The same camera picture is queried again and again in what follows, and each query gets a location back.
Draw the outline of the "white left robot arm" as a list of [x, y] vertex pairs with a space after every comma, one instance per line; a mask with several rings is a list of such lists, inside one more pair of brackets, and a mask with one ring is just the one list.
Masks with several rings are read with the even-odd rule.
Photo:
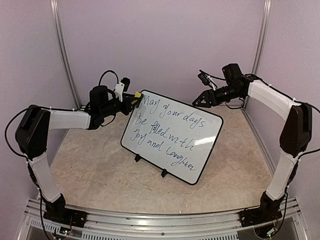
[[27, 157], [29, 168], [42, 197], [49, 203], [61, 198], [47, 160], [50, 130], [96, 130], [105, 126], [105, 118], [117, 113], [128, 115], [138, 107], [143, 94], [129, 94], [123, 83], [115, 90], [105, 85], [95, 86], [89, 92], [89, 102], [84, 109], [58, 109], [30, 105], [24, 112], [15, 133], [21, 152]]

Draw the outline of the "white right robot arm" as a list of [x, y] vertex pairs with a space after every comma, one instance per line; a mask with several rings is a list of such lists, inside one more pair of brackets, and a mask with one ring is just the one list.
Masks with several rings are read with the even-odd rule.
[[306, 154], [312, 138], [313, 109], [260, 77], [242, 73], [236, 63], [224, 66], [222, 72], [225, 84], [221, 87], [214, 84], [211, 75], [199, 72], [207, 88], [191, 104], [143, 90], [141, 103], [129, 117], [120, 144], [164, 175], [193, 186], [199, 182], [225, 123], [213, 109], [234, 99], [260, 102], [282, 120], [279, 159], [266, 189], [267, 197], [276, 201], [284, 195], [295, 164]]

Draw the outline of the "white whiteboard with black frame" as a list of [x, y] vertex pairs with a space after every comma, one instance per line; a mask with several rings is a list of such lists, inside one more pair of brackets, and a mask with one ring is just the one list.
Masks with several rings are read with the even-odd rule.
[[120, 144], [141, 159], [189, 184], [198, 183], [222, 130], [221, 116], [158, 93], [143, 98]]

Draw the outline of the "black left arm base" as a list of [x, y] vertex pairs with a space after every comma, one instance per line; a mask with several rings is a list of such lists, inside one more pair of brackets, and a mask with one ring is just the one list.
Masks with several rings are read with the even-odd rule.
[[71, 227], [84, 228], [88, 213], [66, 207], [66, 200], [60, 194], [57, 200], [50, 202], [42, 194], [40, 199], [45, 203], [44, 219]]

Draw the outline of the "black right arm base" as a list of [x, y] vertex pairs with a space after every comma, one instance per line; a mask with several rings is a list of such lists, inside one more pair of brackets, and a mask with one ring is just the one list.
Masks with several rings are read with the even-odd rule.
[[260, 205], [255, 208], [245, 208], [239, 212], [241, 226], [255, 227], [254, 233], [262, 240], [271, 239], [282, 228], [287, 213], [288, 193], [278, 200], [271, 200], [266, 192], [260, 198]]

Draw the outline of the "yellow black whiteboard eraser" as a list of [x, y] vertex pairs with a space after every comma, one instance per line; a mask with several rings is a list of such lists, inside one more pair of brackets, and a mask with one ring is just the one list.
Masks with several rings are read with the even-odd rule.
[[133, 99], [139, 99], [141, 103], [143, 97], [144, 95], [141, 92], [136, 92], [135, 97]]

